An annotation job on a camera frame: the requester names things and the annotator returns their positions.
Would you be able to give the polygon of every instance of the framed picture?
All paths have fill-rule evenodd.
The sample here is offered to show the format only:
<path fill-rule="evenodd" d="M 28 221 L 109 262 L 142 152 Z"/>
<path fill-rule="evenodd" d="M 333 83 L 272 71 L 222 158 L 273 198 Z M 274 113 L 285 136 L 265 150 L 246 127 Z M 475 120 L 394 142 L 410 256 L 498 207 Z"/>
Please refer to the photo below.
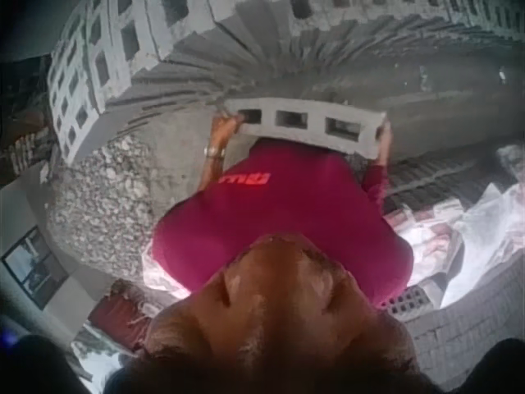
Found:
<path fill-rule="evenodd" d="M 37 227 L 2 256 L 2 263 L 28 297 L 40 308 L 51 300 L 67 278 Z"/>

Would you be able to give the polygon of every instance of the stack of cinder blocks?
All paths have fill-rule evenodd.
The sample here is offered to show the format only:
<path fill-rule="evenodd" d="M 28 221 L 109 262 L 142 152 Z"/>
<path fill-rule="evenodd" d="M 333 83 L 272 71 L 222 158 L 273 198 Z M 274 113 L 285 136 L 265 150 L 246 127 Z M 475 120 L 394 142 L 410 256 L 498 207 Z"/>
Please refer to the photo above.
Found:
<path fill-rule="evenodd" d="M 290 73 L 523 41 L 510 0 L 83 0 L 52 53 L 49 102 L 73 163 L 163 112 Z"/>

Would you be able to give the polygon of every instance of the gravel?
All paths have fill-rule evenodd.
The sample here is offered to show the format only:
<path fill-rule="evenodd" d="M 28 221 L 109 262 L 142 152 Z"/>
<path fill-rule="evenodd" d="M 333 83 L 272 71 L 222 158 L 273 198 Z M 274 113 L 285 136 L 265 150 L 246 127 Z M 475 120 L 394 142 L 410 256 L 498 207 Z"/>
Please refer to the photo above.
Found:
<path fill-rule="evenodd" d="M 57 169 L 48 230 L 81 263 L 142 282 L 140 254 L 154 226 L 151 150 L 136 136 L 115 140 L 80 163 Z"/>

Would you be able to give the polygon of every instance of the hair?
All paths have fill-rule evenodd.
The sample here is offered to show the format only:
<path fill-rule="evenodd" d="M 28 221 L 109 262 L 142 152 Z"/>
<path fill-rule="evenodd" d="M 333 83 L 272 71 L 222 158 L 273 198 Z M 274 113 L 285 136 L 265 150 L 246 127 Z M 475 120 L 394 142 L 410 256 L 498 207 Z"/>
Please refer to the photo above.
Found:
<path fill-rule="evenodd" d="M 408 364 L 393 366 L 385 360 L 366 362 L 357 369 L 337 367 L 329 371 L 286 374 L 265 371 L 246 378 L 240 371 L 211 368 L 174 351 L 145 355 L 116 371 L 103 394 L 305 392 L 305 393 L 428 393 L 443 391 Z"/>

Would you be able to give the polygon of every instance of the cinder block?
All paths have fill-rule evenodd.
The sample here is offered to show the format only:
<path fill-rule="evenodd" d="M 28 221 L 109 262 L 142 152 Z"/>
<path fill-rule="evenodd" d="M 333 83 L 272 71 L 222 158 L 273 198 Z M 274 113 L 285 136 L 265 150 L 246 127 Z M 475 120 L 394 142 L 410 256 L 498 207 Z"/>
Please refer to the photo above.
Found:
<path fill-rule="evenodd" d="M 206 0 L 146 0 L 146 5 L 161 60 L 171 54 L 173 47 L 188 35 L 200 34 L 216 27 Z"/>
<path fill-rule="evenodd" d="M 287 98 L 228 100 L 226 107 L 248 117 L 248 135 L 297 140 L 365 158 L 377 156 L 376 131 L 384 113 L 341 104 Z"/>
<path fill-rule="evenodd" d="M 137 72 L 151 70 L 159 59 L 149 30 L 145 0 L 107 1 L 114 58 L 123 91 L 131 86 L 131 78 Z"/>
<path fill-rule="evenodd" d="M 106 110 L 106 102 L 118 98 L 127 83 L 121 80 L 121 69 L 116 59 L 116 48 L 111 37 L 109 0 L 89 2 L 86 13 L 86 44 L 89 71 L 98 111 Z"/>

